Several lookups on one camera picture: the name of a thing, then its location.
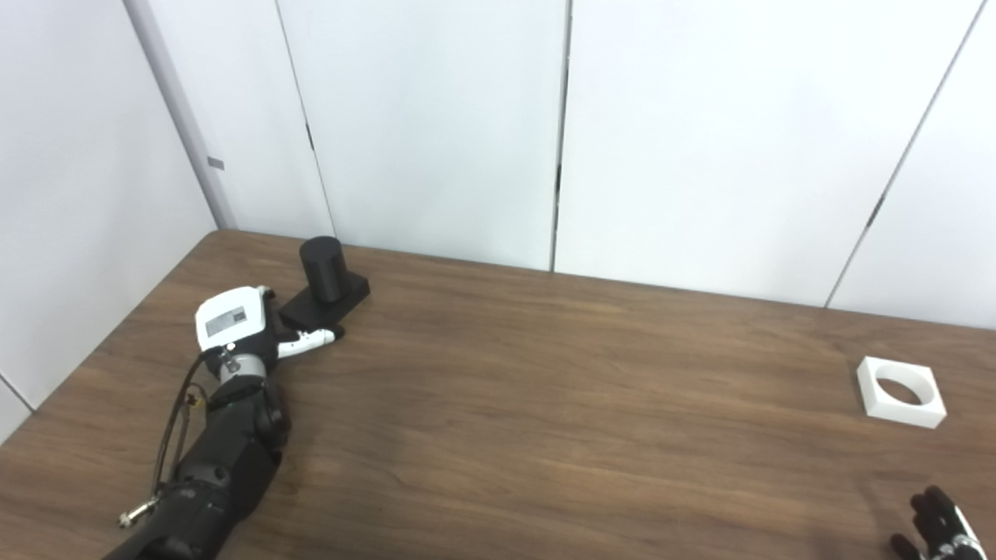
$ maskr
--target wooden table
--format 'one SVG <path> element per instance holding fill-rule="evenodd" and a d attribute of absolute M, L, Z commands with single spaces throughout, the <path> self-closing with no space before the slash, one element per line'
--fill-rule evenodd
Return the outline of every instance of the wooden table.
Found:
<path fill-rule="evenodd" d="M 96 559 L 125 537 L 194 310 L 239 285 L 286 301 L 299 244 L 208 236 L 0 447 L 0 558 Z M 996 333 L 347 258 L 373 295 L 345 339 L 278 370 L 286 460 L 222 558 L 888 558 L 929 483 L 996 547 Z M 940 428 L 866 418 L 865 355 L 932 366 Z"/>

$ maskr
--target white square block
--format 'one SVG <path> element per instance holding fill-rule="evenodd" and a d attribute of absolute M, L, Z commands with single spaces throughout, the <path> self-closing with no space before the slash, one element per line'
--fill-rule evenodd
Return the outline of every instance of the white square block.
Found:
<path fill-rule="evenodd" d="M 895 399 L 878 384 L 880 379 L 907 387 L 916 394 L 921 404 L 911 405 Z M 865 412 L 870 417 L 937 427 L 947 416 L 937 381 L 927 366 L 867 356 L 858 366 L 858 383 L 865 400 Z"/>

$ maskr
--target black cylinder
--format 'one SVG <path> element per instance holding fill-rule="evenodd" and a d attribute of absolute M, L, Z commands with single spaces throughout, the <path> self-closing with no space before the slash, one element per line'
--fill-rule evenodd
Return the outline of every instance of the black cylinder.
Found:
<path fill-rule="evenodd" d="M 335 303 L 350 293 L 346 257 L 339 239 L 326 235 L 305 241 L 301 245 L 301 263 L 316 300 Z"/>

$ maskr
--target black square base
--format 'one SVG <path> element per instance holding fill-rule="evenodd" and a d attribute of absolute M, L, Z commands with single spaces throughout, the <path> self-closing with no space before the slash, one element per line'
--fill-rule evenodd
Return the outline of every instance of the black square base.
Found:
<path fill-rule="evenodd" d="M 331 330 L 371 292 L 366 278 L 352 272 L 346 275 L 351 286 L 346 297 L 336 303 L 323 303 L 312 296 L 311 288 L 305 288 L 280 308 L 280 321 L 288 329 L 296 331 Z"/>

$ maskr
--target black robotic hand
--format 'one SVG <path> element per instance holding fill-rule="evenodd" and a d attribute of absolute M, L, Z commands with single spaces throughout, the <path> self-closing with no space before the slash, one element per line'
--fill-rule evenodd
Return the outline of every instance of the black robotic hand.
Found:
<path fill-rule="evenodd" d="M 923 537 L 927 552 L 923 554 L 904 535 L 895 534 L 889 543 L 901 560 L 986 560 L 961 509 L 943 490 L 930 486 L 909 503 L 916 512 L 913 525 Z"/>

